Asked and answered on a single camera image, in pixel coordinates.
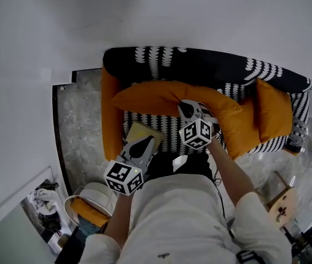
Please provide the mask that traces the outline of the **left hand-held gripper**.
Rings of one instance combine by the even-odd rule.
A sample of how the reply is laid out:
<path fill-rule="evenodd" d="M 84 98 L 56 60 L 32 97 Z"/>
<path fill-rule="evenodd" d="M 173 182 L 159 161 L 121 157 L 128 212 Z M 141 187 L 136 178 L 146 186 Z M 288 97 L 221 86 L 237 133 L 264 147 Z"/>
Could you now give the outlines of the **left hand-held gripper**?
<path fill-rule="evenodd" d="M 130 196 L 144 184 L 144 175 L 153 154 L 155 138 L 144 136 L 125 145 L 120 155 L 111 160 L 104 172 L 107 186 Z"/>

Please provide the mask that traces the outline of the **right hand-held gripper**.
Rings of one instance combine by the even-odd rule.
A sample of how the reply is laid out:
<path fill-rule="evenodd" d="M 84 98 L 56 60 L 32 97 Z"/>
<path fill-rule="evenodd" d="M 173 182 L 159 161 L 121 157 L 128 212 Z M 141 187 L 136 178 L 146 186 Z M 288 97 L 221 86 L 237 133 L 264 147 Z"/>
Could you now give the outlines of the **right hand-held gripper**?
<path fill-rule="evenodd" d="M 210 109 L 201 102 L 181 100 L 178 111 L 182 119 L 180 138 L 185 146 L 199 150 L 218 137 L 220 126 Z"/>

